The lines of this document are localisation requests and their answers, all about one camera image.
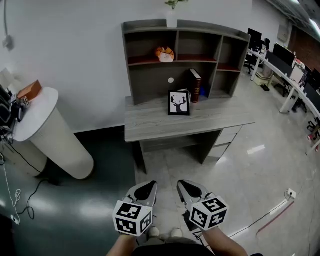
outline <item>white sneaker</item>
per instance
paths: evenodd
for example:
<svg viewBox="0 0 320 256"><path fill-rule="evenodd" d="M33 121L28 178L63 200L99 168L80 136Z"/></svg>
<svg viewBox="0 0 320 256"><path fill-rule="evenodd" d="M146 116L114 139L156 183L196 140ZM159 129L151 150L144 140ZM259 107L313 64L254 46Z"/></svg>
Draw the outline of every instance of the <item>white sneaker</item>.
<svg viewBox="0 0 320 256"><path fill-rule="evenodd" d="M182 238L182 230L180 228L175 228L171 231L170 237L171 238Z"/></svg>
<svg viewBox="0 0 320 256"><path fill-rule="evenodd" d="M147 236L148 238L156 238L160 236L160 230L157 227L153 226L148 230Z"/></svg>

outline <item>brick wall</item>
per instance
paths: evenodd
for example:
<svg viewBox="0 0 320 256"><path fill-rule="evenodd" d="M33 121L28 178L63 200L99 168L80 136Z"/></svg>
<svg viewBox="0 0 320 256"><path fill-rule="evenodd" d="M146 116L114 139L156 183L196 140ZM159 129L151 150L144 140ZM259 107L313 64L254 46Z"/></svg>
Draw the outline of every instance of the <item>brick wall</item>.
<svg viewBox="0 0 320 256"><path fill-rule="evenodd" d="M320 72L320 42L293 26L288 48L311 70Z"/></svg>

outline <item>framed picture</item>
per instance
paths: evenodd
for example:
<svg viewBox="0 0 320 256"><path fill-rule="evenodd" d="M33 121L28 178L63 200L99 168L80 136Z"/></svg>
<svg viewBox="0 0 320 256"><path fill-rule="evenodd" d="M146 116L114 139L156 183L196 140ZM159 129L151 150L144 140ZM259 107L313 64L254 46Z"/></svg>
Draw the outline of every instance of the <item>framed picture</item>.
<svg viewBox="0 0 320 256"><path fill-rule="evenodd" d="M168 115L190 116L189 95L187 91L168 91Z"/></svg>

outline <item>book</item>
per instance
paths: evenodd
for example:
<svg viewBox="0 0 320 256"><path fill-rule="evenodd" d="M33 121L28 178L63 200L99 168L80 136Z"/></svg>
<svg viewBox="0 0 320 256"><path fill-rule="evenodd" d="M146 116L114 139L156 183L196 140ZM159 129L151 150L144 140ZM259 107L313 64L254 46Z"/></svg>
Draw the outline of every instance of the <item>book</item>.
<svg viewBox="0 0 320 256"><path fill-rule="evenodd" d="M202 78L195 69L189 69L189 70L191 74L191 83L189 88L189 91L191 92L191 102L197 103L199 101L199 93L200 93Z"/></svg>

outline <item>white cylindrical pedestal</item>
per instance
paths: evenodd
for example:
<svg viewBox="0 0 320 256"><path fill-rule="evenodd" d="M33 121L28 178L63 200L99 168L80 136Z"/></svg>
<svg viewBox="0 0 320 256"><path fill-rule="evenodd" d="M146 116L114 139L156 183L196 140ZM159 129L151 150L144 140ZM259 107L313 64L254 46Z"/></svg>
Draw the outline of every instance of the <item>white cylindrical pedestal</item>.
<svg viewBox="0 0 320 256"><path fill-rule="evenodd" d="M40 172L45 169L48 158L33 145L30 141L14 142L14 149L18 151L23 157L34 166L39 172L32 168L27 162L8 145L3 145L2 154L9 160L18 170L25 172L33 177L38 176Z"/></svg>
<svg viewBox="0 0 320 256"><path fill-rule="evenodd" d="M88 177L94 168L92 156L70 130L57 108L30 140L54 163L78 180Z"/></svg>

